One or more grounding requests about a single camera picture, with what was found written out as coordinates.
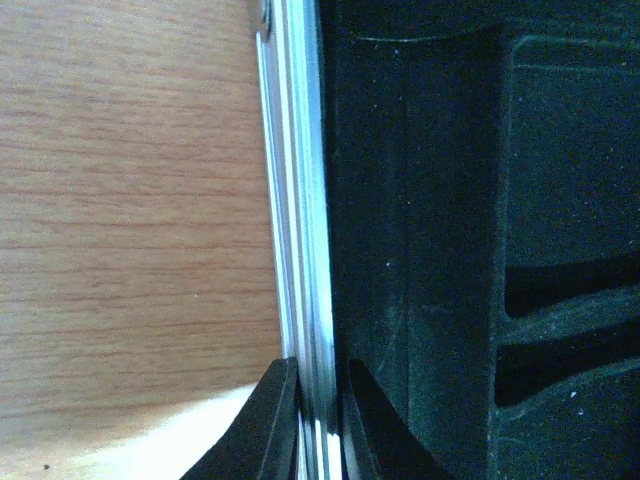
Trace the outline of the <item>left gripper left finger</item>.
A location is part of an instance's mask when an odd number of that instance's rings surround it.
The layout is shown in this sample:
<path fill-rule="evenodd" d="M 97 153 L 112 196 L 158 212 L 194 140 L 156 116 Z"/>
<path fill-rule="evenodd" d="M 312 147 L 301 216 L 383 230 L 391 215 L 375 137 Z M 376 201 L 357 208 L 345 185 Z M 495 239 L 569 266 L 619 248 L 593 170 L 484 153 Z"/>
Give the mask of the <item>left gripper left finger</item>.
<path fill-rule="evenodd" d="M 222 437 L 185 479 L 294 479 L 298 465 L 299 375 L 294 357 L 273 361 Z"/>

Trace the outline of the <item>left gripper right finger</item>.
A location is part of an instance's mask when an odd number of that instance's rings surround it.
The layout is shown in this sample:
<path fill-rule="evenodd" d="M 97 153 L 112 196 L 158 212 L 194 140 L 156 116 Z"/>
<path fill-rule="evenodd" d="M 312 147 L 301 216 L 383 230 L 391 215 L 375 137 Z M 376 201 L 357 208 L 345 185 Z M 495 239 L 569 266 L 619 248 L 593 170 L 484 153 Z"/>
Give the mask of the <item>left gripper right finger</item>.
<path fill-rule="evenodd" d="M 353 359 L 342 403 L 346 479 L 448 479 L 413 436 L 366 365 Z"/>

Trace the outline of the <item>aluminium poker case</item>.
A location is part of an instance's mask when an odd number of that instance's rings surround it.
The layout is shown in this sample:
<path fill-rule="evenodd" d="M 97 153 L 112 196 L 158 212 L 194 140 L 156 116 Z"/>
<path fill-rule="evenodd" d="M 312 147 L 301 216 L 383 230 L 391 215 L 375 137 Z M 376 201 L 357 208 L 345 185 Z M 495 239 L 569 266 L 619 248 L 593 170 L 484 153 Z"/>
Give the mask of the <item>aluminium poker case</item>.
<path fill-rule="evenodd" d="M 253 1 L 301 479 L 362 361 L 448 479 L 639 475 L 639 5 Z"/>

